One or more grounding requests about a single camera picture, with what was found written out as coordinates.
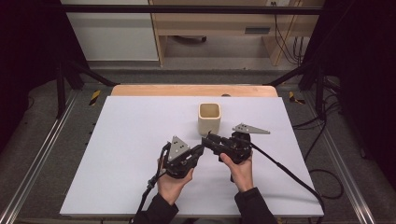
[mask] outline person's left hand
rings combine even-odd
[[[170,175],[163,175],[158,179],[158,193],[170,204],[173,205],[183,190],[184,186],[192,180],[193,168],[182,179],[175,179]]]

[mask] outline human hand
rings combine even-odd
[[[182,179],[175,179],[170,175],[163,175],[158,179],[158,193],[170,204],[173,205],[180,196],[184,186],[192,180],[193,168]]]
[[[233,182],[238,187],[240,192],[245,192],[249,189],[253,189],[253,174],[252,174],[252,155],[239,164],[233,163],[233,160],[225,153],[221,153],[220,157],[224,164],[230,168],[231,175],[233,176]]]

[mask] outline white cabinet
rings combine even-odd
[[[61,0],[63,4],[147,5],[147,0]],[[67,13],[87,61],[158,61],[148,13]]]

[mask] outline black jacket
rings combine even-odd
[[[241,213],[242,222],[246,224],[276,224],[276,219],[267,207],[264,198],[257,188],[235,195],[236,205]],[[177,206],[169,203],[157,194],[147,211],[134,217],[134,224],[168,224],[178,212]]]

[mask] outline white tabletop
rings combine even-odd
[[[194,147],[198,105],[219,103],[219,135],[230,137],[243,122],[271,134],[252,134],[251,141],[313,188],[290,120],[278,97],[108,96],[90,143],[64,200],[61,214],[72,217],[131,217],[157,159],[173,135]],[[277,217],[317,217],[317,199],[258,151],[253,153],[254,184]],[[230,171],[208,148],[194,169],[193,180],[177,200],[181,217],[239,216]],[[144,210],[157,193],[153,189]]]

